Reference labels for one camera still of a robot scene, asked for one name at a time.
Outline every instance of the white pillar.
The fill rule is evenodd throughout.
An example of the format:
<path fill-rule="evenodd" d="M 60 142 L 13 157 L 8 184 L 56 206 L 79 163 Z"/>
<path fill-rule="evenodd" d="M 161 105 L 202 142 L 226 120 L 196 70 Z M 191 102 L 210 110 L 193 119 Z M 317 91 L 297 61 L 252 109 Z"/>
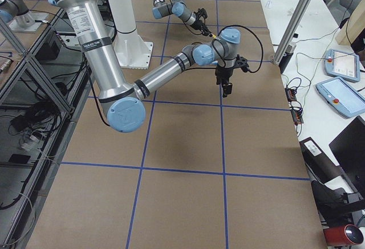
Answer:
<path fill-rule="evenodd" d="M 132 0 L 109 0 L 117 36 L 114 50 L 121 67 L 148 68 L 152 42 L 144 42 L 138 35 Z"/>

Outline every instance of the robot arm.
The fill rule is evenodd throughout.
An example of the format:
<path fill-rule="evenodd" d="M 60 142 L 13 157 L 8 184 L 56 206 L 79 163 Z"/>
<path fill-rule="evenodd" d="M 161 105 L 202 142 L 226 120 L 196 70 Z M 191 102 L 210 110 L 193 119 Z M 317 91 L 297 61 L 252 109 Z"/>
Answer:
<path fill-rule="evenodd" d="M 218 60 L 222 68 L 231 68 L 232 62 L 236 61 L 233 59 L 237 55 L 240 32 L 227 28 L 210 43 L 186 46 L 159 68 L 130 84 L 119 66 L 111 38 L 98 10 L 98 0 L 54 1 L 68 14 L 100 88 L 99 101 L 104 114 L 110 126 L 119 132 L 137 129 L 145 119 L 145 109 L 140 99 L 146 98 L 191 65 L 206 65 Z"/>
<path fill-rule="evenodd" d="M 0 18 L 7 23 L 14 17 L 22 28 L 28 28 L 35 22 L 23 0 L 0 0 Z"/>
<path fill-rule="evenodd" d="M 208 15 L 205 9 L 198 9 L 197 12 L 191 12 L 184 0 L 153 0 L 152 14 L 156 19 L 167 17 L 171 14 L 179 17 L 186 25 L 189 25 L 194 30 L 201 31 L 204 36 L 212 36 L 205 23 L 201 20 L 206 20 Z"/>

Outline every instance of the white wire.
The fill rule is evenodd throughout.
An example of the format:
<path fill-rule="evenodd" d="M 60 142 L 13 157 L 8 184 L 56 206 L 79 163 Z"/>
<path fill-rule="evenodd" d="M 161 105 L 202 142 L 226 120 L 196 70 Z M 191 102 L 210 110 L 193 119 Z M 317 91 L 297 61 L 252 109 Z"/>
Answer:
<path fill-rule="evenodd" d="M 30 232 L 30 230 L 33 228 L 33 225 L 34 225 L 34 223 L 35 223 L 35 217 L 36 217 L 36 215 L 35 215 L 35 210 L 33 209 L 33 205 L 32 205 L 32 201 L 30 200 L 30 198 L 27 196 L 27 195 L 25 195 L 25 194 L 23 194 L 23 193 L 20 193 L 20 192 L 15 192 L 14 190 L 12 190 L 12 189 L 10 189 L 10 188 L 8 188 L 8 187 L 5 187 L 5 186 L 2 186 L 3 188 L 5 188 L 5 189 L 7 189 L 7 190 L 10 190 L 10 191 L 12 191 L 12 192 L 14 192 L 14 193 L 18 193 L 19 195 L 21 195 L 21 196 L 23 196 L 23 197 L 25 197 L 26 199 L 27 199 L 27 201 L 28 201 L 28 203 L 29 203 L 29 206 L 30 206 L 30 209 L 31 209 L 31 212 L 33 213 L 33 219 L 32 219 L 32 222 L 31 222 L 31 225 L 30 225 L 30 227 L 29 227 L 29 229 L 19 238 L 19 239 L 17 239 L 17 240 L 15 240 L 14 242 L 11 242 L 11 243 L 5 243 L 5 244 L 1 244 L 0 243 L 0 246 L 1 247 L 5 247 L 5 246 L 12 246 L 12 245 L 15 245 L 16 243 L 18 243 L 18 242 L 20 242 L 22 239 L 24 239 L 25 237 L 26 237 L 26 235 L 28 235 L 28 233 Z"/>

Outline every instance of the red cylinder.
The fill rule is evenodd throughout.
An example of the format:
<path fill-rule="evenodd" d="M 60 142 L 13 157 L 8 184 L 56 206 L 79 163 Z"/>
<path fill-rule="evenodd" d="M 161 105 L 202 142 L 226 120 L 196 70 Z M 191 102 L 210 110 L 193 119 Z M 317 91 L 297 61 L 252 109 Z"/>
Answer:
<path fill-rule="evenodd" d="M 353 224 L 323 230 L 328 246 L 359 245 L 364 241 L 363 233 Z"/>

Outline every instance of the white desk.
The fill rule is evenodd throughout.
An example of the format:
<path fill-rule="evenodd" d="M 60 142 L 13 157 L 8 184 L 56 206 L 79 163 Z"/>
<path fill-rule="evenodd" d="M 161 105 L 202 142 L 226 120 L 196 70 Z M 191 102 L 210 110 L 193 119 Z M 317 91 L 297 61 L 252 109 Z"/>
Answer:
<path fill-rule="evenodd" d="M 279 44 L 287 24 L 292 16 L 292 13 L 299 0 L 261 0 L 267 26 L 270 30 L 270 36 L 273 44 Z M 305 12 L 296 33 L 299 34 L 297 40 L 320 38 L 338 27 L 337 23 L 333 19 L 330 11 L 323 2 L 323 0 L 312 0 L 307 11 Z M 292 79 L 294 77 L 301 77 L 302 85 L 308 85 L 309 82 L 297 73 L 297 67 L 295 64 L 295 55 L 298 52 L 302 52 L 314 58 L 322 58 L 323 54 L 328 48 L 334 48 L 342 51 L 352 52 L 350 46 L 340 46 L 335 39 L 331 42 L 333 34 L 328 35 L 320 40 L 309 40 L 305 42 L 299 42 L 295 49 L 290 63 L 284 71 L 284 74 Z M 300 73 L 304 74 L 308 78 L 312 78 L 318 59 L 310 59 L 303 55 L 298 55 L 298 67 Z M 365 87 L 365 74 L 361 73 L 361 81 L 358 83 L 349 82 L 355 89 Z M 304 105 L 304 124 L 302 125 L 302 132 L 299 136 L 299 141 L 312 137 L 314 141 L 322 148 L 332 162 L 338 165 L 334 155 L 332 154 L 329 143 L 353 120 L 345 119 L 337 114 L 325 101 L 320 97 L 315 89 L 315 84 L 331 78 L 325 74 L 323 61 L 318 64 L 318 69 L 315 73 L 315 77 L 312 82 L 312 86 L 306 96 L 304 103 L 304 95 L 307 92 L 307 88 L 299 89 L 297 93 L 297 99 Z M 286 78 L 283 77 L 283 83 L 286 85 Z M 298 85 L 297 81 L 294 81 L 291 86 Z M 337 188 L 342 186 L 347 192 L 351 192 L 347 184 L 338 177 L 327 185 L 331 188 Z"/>

